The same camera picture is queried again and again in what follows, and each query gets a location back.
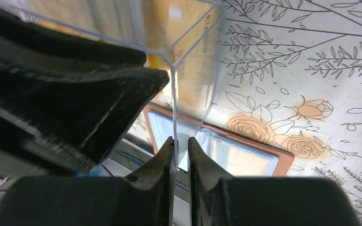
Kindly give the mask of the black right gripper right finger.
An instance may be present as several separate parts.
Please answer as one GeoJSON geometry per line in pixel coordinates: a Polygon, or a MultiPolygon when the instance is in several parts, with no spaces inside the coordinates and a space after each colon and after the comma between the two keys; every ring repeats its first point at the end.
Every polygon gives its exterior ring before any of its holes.
{"type": "Polygon", "coordinates": [[[339,185],[315,177],[236,177],[188,140],[194,226],[358,226],[339,185]]]}

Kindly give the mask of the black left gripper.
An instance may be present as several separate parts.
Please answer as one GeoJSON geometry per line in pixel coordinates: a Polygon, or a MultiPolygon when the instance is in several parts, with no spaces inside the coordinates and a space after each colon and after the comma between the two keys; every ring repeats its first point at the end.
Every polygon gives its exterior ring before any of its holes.
{"type": "Polygon", "coordinates": [[[169,82],[143,52],[51,30],[0,32],[0,174],[88,173],[169,82]]]}

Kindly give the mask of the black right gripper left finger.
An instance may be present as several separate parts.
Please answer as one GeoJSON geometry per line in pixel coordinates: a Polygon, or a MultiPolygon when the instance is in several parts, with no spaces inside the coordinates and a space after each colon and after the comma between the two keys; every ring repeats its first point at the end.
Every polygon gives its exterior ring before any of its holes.
{"type": "Polygon", "coordinates": [[[0,226],[170,226],[174,140],[125,177],[24,177],[0,202],[0,226]]]}

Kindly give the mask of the tan leather card holder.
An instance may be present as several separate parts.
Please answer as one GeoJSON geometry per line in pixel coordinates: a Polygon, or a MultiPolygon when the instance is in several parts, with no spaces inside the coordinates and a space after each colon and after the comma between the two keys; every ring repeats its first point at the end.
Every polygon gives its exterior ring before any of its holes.
{"type": "MultiPolygon", "coordinates": [[[[147,122],[154,153],[158,153],[165,140],[173,135],[173,114],[171,111],[154,104],[148,104],[144,108],[143,114],[147,122]]],[[[285,176],[294,160],[291,153],[233,135],[207,124],[204,124],[197,131],[195,137],[203,151],[223,169],[225,169],[224,165],[227,162],[228,150],[231,147],[269,160],[268,171],[264,176],[285,176]]]]}

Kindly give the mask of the clear acrylic card box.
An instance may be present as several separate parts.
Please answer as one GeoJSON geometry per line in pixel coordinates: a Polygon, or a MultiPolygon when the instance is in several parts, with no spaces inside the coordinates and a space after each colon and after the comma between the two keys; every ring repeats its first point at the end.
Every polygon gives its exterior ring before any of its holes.
{"type": "Polygon", "coordinates": [[[0,151],[85,173],[148,103],[167,102],[180,162],[211,107],[223,12],[210,0],[0,0],[0,151]]]}

